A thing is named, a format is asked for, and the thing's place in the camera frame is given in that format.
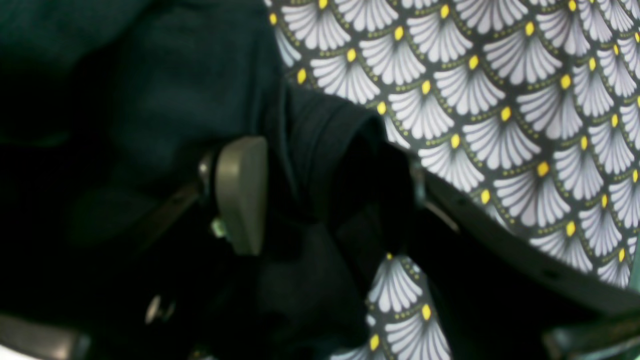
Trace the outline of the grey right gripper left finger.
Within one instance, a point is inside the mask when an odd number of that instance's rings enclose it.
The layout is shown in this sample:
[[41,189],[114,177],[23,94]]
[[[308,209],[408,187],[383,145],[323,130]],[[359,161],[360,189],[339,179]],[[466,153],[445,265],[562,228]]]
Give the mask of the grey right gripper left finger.
[[268,142],[244,136],[215,143],[198,164],[200,203],[209,230],[239,256],[258,256],[265,243],[269,192]]

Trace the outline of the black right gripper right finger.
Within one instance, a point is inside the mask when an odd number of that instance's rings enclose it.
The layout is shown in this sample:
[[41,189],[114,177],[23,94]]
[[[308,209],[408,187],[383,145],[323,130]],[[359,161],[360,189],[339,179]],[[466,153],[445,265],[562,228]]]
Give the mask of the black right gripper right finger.
[[373,280],[386,255],[409,244],[425,198],[421,171],[418,157],[395,143],[360,135],[349,145],[334,182],[335,230],[358,281]]

